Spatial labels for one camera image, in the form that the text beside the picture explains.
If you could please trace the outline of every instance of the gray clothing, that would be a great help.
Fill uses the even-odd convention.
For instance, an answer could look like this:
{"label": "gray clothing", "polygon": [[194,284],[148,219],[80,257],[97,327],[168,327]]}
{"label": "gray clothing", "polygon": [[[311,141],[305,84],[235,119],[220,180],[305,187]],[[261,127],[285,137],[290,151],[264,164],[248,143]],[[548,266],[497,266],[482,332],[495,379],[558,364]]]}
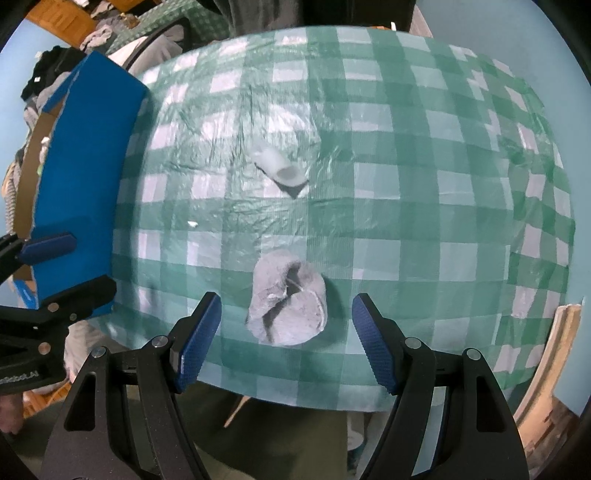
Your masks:
{"label": "gray clothing", "polygon": [[160,35],[156,38],[132,63],[128,72],[133,76],[138,76],[146,70],[160,65],[167,60],[178,57],[183,52],[175,42],[167,38],[165,35]]}

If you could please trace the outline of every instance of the green checkered tablecloth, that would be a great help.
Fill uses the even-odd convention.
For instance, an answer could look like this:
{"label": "green checkered tablecloth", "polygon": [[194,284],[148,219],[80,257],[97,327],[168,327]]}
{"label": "green checkered tablecloth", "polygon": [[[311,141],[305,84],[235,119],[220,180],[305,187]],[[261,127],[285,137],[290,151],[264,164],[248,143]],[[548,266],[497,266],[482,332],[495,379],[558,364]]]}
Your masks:
{"label": "green checkered tablecloth", "polygon": [[140,15],[137,27],[119,33],[107,54],[110,55],[129,42],[149,35],[157,28],[181,17],[189,19],[193,30],[202,42],[224,40],[230,36],[228,22],[221,15],[216,15],[202,7],[197,0],[168,0]]}
{"label": "green checkered tablecloth", "polygon": [[[311,27],[213,44],[142,81],[103,330],[141,346],[213,290],[223,319],[203,381],[379,410],[391,398],[350,319],[367,292],[407,336],[480,349],[501,388],[533,376],[574,220],[543,106],[509,68],[430,38]],[[296,198],[249,159],[259,137],[306,171]],[[260,345],[245,326],[253,267],[275,248],[326,279],[326,329],[292,348]]]}

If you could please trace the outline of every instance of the pants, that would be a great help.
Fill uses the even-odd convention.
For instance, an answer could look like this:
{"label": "pants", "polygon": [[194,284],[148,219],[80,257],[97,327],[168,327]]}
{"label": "pants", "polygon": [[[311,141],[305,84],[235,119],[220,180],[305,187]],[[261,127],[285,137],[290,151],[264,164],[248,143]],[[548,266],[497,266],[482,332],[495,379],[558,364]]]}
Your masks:
{"label": "pants", "polygon": [[[66,364],[77,373],[90,348],[116,343],[87,323],[70,328]],[[129,413],[142,468],[154,469],[137,387],[128,387]],[[343,480],[346,478],[347,419],[344,411],[312,410],[249,400],[230,426],[223,424],[240,395],[201,382],[177,396],[185,430],[212,480]],[[31,417],[12,446],[38,475],[61,404]]]}

